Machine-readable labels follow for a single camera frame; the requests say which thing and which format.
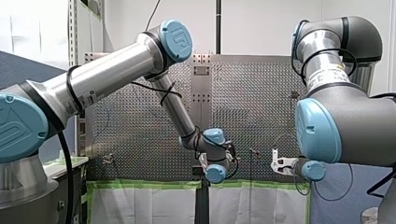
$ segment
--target perforated metal panel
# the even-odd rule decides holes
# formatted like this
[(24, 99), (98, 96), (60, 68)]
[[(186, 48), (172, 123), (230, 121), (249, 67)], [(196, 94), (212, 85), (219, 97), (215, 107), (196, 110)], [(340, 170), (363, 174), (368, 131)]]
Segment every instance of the perforated metal panel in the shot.
[[(294, 131), (298, 99), (291, 93), (304, 95), (304, 86), (290, 68), (290, 57), (214, 55), (212, 74), (211, 125), (221, 127), (235, 144), (241, 161), (234, 178), (285, 178), (270, 163), (277, 138), (281, 157), (299, 155)], [(261, 157), (251, 158), (251, 148)]]
[[(189, 64), (176, 64), (169, 74), (190, 111)], [(143, 78), (137, 81), (150, 86)], [(179, 147), (177, 131), (154, 91), (128, 85), (99, 102), (87, 119), (92, 126), (87, 144), (93, 146), (87, 152), (93, 155), (89, 179), (191, 180), (192, 152)]]
[[(222, 128), (233, 140), (241, 158), (234, 178), (289, 181), (276, 175), (270, 162), (277, 138), (280, 156), (299, 154), (294, 138), (298, 99), (291, 93), (300, 99), (304, 86), (290, 69), (290, 57), (211, 55), (205, 76), (194, 74), (201, 65), (193, 59), (172, 66), (169, 74), (193, 120), (204, 125), (208, 116), (210, 127)], [(204, 90), (211, 91), (210, 104), (197, 95)], [(87, 111), (89, 179), (191, 180), (192, 152), (178, 146), (177, 131), (159, 102), (155, 92), (129, 85)], [(261, 158), (251, 160), (250, 148)]]

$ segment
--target metal rod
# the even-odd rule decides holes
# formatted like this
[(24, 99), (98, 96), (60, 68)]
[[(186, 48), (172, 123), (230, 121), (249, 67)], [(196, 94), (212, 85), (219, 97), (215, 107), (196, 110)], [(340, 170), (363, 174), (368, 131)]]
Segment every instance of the metal rod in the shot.
[(221, 0), (216, 1), (216, 54), (221, 54)]

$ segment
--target silver arm segment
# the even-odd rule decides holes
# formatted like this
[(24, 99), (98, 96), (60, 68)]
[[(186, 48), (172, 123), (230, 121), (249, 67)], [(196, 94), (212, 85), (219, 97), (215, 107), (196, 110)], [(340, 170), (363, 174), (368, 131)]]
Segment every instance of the silver arm segment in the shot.
[[(0, 93), (12, 93), (38, 105), (48, 119), (48, 139), (64, 129), (67, 120), (79, 112), (78, 105), (85, 109), (139, 77), (149, 80), (155, 89), (169, 91), (172, 81), (167, 69), (174, 63), (187, 60), (191, 56), (191, 47), (187, 29), (178, 21), (165, 21), (161, 26), (139, 34), (131, 46), (75, 68), (72, 72), (70, 70), (43, 83), (27, 80)], [(183, 147), (206, 153), (209, 163), (221, 166), (215, 172), (219, 171), (220, 176), (225, 177), (229, 168), (225, 143), (210, 142), (208, 137), (198, 132), (178, 96), (165, 92), (158, 94), (163, 98), (163, 106), (181, 136)], [(16, 155), (12, 160), (24, 156), (26, 153)]]
[[(151, 78), (148, 81), (155, 89), (176, 91), (174, 87), (170, 89), (172, 87), (172, 80), (167, 72)], [(210, 139), (210, 136), (205, 134), (205, 132), (215, 131), (222, 135), (222, 130), (217, 131), (212, 129), (200, 133), (195, 128), (186, 108), (177, 95), (162, 91), (158, 91), (157, 94), (160, 99), (166, 95), (166, 97), (163, 98), (163, 107), (180, 135), (181, 145), (202, 154), (199, 159), (204, 168), (206, 178), (210, 182), (222, 182), (229, 170), (230, 161), (235, 159), (234, 155), (232, 156), (231, 152), (227, 149), (228, 147), (233, 147), (232, 143), (226, 143), (225, 141), (216, 142), (218, 137), (215, 136), (215, 139)]]

